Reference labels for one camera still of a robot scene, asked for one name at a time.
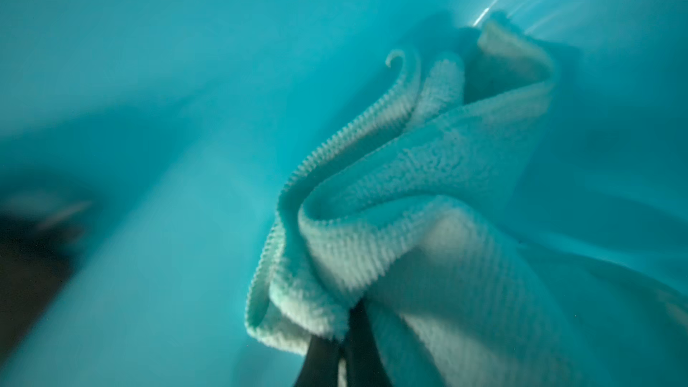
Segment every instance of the microfiber towel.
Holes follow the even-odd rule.
[[[413,47],[395,60],[391,88],[280,194],[249,334],[303,355],[311,335],[343,340],[364,299],[395,387],[609,385],[496,226],[543,136],[555,62],[496,20],[465,63]]]

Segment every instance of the turquoise surface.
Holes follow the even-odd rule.
[[[102,206],[0,385],[291,385],[243,325],[282,183],[398,39],[500,10],[566,75],[503,226],[688,293],[688,0],[0,0],[0,178]]]

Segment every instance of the white towel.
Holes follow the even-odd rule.
[[[395,387],[609,385],[494,225],[541,139],[554,61],[493,20],[466,64],[443,53],[422,72],[413,48],[395,59],[387,94],[284,187],[248,332],[305,354],[313,334],[342,340],[365,297]]]

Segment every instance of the towel fold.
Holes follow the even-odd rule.
[[[412,47],[387,93],[293,174],[246,328],[305,354],[365,298],[395,387],[608,385],[554,297],[495,226],[541,139],[551,57],[495,21],[466,63]]]

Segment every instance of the black object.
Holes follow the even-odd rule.
[[[346,362],[348,387],[391,387],[361,300],[349,313],[343,344],[313,335],[294,387],[336,387],[339,361]]]
[[[68,247],[85,231],[74,220],[92,205],[46,189],[0,197],[0,366],[72,277]]]

